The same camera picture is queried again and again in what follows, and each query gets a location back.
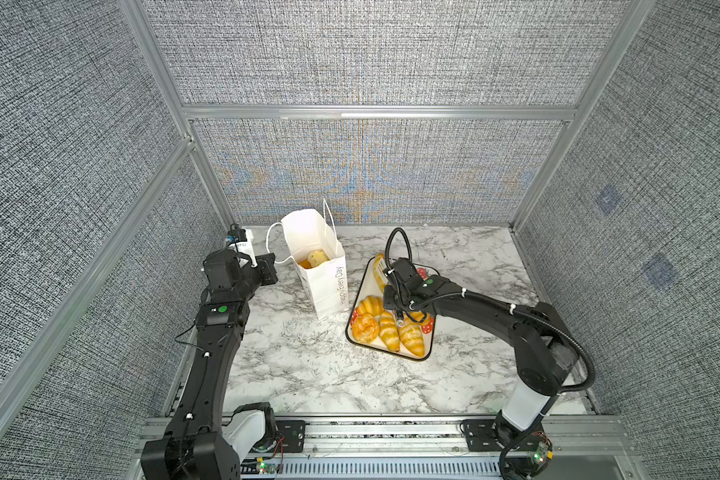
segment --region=black mounting plate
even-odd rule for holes
[[[301,453],[304,451],[304,431],[307,423],[303,420],[276,420],[277,431],[284,437],[283,453]]]
[[[492,425],[493,421],[490,420],[463,420],[461,422],[459,428],[467,440],[467,448],[470,452],[500,452],[504,448],[497,442]],[[532,452],[538,445],[538,440],[528,438],[515,451]]]

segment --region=white marble surface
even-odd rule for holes
[[[365,264],[384,250],[392,226],[340,226],[347,256],[350,303]],[[503,227],[406,227],[414,262],[432,266],[470,290],[501,300],[538,298]],[[266,228],[254,227],[257,254]],[[288,257],[282,230],[270,247]],[[395,240],[392,256],[404,246]],[[354,346],[345,338],[348,312],[317,320],[290,263],[279,282],[256,292],[230,372],[224,410],[268,401],[275,412],[496,413],[511,393],[514,355],[507,344],[458,320],[440,317],[432,354],[414,362]],[[586,413],[577,394],[562,396],[552,413]]]

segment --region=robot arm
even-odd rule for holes
[[[387,242],[385,259],[390,258],[389,247],[397,233],[402,234],[411,255],[407,235],[396,228]],[[560,393],[584,390],[592,384],[592,361],[548,303],[515,305],[470,292],[444,276],[424,280],[410,258],[398,258],[386,274],[385,309],[398,314],[421,311],[450,316],[492,333],[514,348],[520,380],[493,425],[497,441],[504,446],[499,463],[507,477],[504,460],[509,450],[540,428],[542,417]],[[579,358],[586,365],[586,380],[563,386]]]
[[[238,408],[222,427],[222,404],[232,359],[248,321],[256,289],[277,283],[275,255],[240,251],[246,231],[233,225],[230,245],[202,262],[208,277],[195,317],[195,358],[179,408],[163,438],[144,445],[141,465],[148,480],[240,477],[240,460],[255,443],[271,442],[275,417],[269,405]]]

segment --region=white tray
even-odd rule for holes
[[[373,276],[373,261],[374,258],[371,258],[368,261],[368,264],[365,266],[365,273],[363,274],[362,282],[360,283],[360,290],[358,290],[358,294],[355,296],[355,302],[352,304],[352,309],[349,311],[349,318],[347,319],[347,326],[346,326],[346,336],[347,340],[350,341],[350,343],[354,343],[355,345],[364,346],[365,348],[378,350],[380,352],[388,353],[390,355],[396,355],[401,356],[403,358],[409,359],[409,360],[416,360],[417,362],[421,362],[423,360],[426,360],[429,358],[429,354],[432,352],[432,340],[434,338],[434,327],[437,322],[437,316],[432,315],[432,331],[430,333],[423,333],[422,336],[424,338],[424,356],[416,356],[408,349],[405,348],[405,346],[400,342],[400,351],[399,352],[390,352],[387,349],[387,346],[382,341],[381,337],[376,337],[372,342],[370,343],[362,343],[357,340],[355,340],[355,336],[352,334],[352,314],[355,312],[355,308],[357,308],[358,303],[363,301],[365,297],[369,295],[376,295],[380,296],[381,298],[384,298],[384,293],[378,288],[378,284],[376,283],[376,279]],[[418,265],[414,264],[417,269],[423,268],[427,275],[439,275],[440,273],[432,268],[431,266],[425,266],[425,265]]]

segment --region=textured wall panel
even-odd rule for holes
[[[574,104],[627,0],[145,0],[186,102]]]
[[[652,478],[720,478],[720,2],[659,0],[520,238]]]
[[[0,478],[122,478],[158,416],[224,230],[191,160],[0,442]]]
[[[0,382],[177,139],[115,0],[0,2]]]
[[[560,123],[197,120],[244,224],[331,202],[336,221],[508,222]]]

